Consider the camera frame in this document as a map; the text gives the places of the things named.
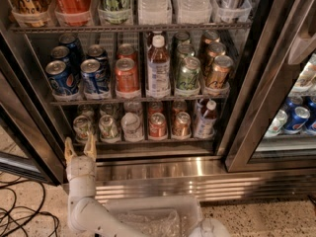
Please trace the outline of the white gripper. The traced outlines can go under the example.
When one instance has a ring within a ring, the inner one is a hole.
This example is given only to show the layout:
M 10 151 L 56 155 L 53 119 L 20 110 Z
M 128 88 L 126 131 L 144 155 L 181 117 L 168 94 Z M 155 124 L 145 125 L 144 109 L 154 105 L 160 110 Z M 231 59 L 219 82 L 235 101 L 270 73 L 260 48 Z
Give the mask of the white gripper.
M 72 139 L 67 137 L 64 143 L 64 157 L 67 163 L 66 173 L 68 181 L 79 177 L 96 177 L 96 139 L 93 133 L 88 134 L 88 139 L 84 147 L 84 154 L 76 156 Z

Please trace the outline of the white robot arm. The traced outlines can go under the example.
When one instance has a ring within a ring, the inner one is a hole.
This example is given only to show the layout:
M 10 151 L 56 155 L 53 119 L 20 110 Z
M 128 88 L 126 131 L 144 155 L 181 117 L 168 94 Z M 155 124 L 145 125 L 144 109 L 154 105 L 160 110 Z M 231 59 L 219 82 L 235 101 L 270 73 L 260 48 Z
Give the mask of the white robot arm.
M 96 138 L 87 134 L 84 151 L 77 154 L 65 139 L 69 182 L 68 226 L 101 237 L 231 237 L 217 219 L 204 218 L 193 196 L 141 197 L 96 200 Z

